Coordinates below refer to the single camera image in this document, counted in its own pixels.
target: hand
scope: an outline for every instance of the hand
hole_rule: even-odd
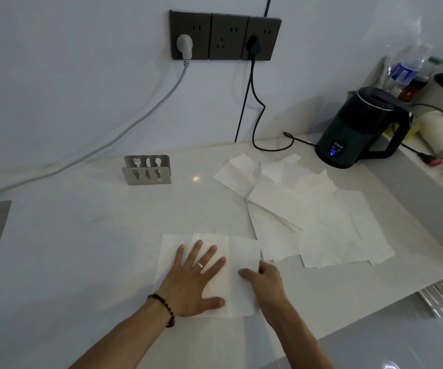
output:
[[[167,301],[176,316],[195,316],[206,310],[215,310],[225,305],[223,298],[203,299],[202,297],[206,284],[222,269],[226,262],[225,257],[222,257],[214,266],[201,274],[202,268],[195,265],[194,262],[202,245],[203,241],[196,242],[184,264],[181,264],[184,245],[180,245],[175,255],[174,265],[156,292]],[[198,263],[205,267],[216,252],[216,246],[210,247]]]
[[[248,280],[252,285],[264,316],[267,317],[266,314],[270,309],[289,303],[283,288],[280,271],[274,265],[260,260],[259,273],[245,268],[239,270],[239,275],[243,279]]]

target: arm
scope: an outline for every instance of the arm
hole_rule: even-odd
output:
[[[194,316],[225,305],[222,298],[203,299],[203,290],[225,265],[221,258],[201,274],[194,261],[203,245],[196,242],[186,262],[181,264],[184,246],[177,250],[174,265],[156,294],[164,298],[175,316]],[[212,246],[198,261],[203,267],[217,251]],[[83,354],[69,369],[134,369],[170,320],[167,308],[158,300],[148,298],[144,305]]]
[[[274,329],[293,369],[334,369],[317,339],[286,297],[278,268],[261,261],[259,273],[239,271],[248,280],[268,324]]]

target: digital display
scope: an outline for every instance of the digital display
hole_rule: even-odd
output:
[[[333,146],[331,146],[331,150],[329,150],[330,156],[336,156],[345,148],[344,145],[341,145],[340,143],[334,142]]]

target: beaded bracelet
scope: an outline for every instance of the beaded bracelet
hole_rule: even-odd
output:
[[[160,301],[160,303],[162,303],[165,306],[165,308],[167,308],[168,313],[170,313],[170,320],[168,321],[167,328],[171,328],[172,326],[174,326],[175,325],[174,312],[172,312],[172,310],[168,306],[167,301],[158,294],[151,294],[151,295],[148,295],[148,297],[153,298],[153,299],[157,299],[158,301]]]

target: gray cable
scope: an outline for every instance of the gray cable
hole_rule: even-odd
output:
[[[115,137],[114,140],[112,140],[111,142],[106,143],[105,145],[95,149],[94,151],[91,151],[90,153],[82,156],[81,158],[75,160],[74,162],[71,162],[69,164],[66,164],[64,167],[59,168],[57,171],[51,172],[51,173],[46,173],[45,175],[41,175],[41,176],[36,176],[36,177],[32,177],[30,179],[26,179],[23,180],[21,182],[17,182],[15,184],[11,184],[8,186],[5,186],[3,188],[0,189],[0,193],[16,188],[17,186],[22,186],[25,184],[28,184],[29,182],[34,182],[34,181],[38,181],[41,179],[46,179],[47,177],[52,177],[55,176],[59,173],[61,173],[62,171],[67,170],[70,167],[73,167],[74,165],[84,161],[85,159],[91,157],[92,155],[97,154],[99,151],[102,151],[105,148],[108,148],[109,146],[112,146],[113,144],[115,144],[117,141],[119,141],[124,135],[126,135],[127,132],[129,132],[130,130],[132,130],[135,126],[137,126],[139,123],[141,123],[142,121],[144,121],[147,117],[149,117],[151,114],[153,114],[166,100],[169,99],[169,97],[172,95],[173,92],[175,92],[175,90],[177,89],[177,87],[181,84],[182,79],[184,78],[186,71],[189,67],[189,60],[185,59],[184,60],[184,69],[182,70],[182,74],[181,77],[179,78],[179,80],[177,80],[175,86],[170,90],[170,92],[167,93],[167,95],[165,97],[163,97],[150,111],[148,111],[144,116],[140,117],[137,121],[135,121],[134,123],[132,123],[128,128],[126,128],[125,130],[123,130],[119,136]]]

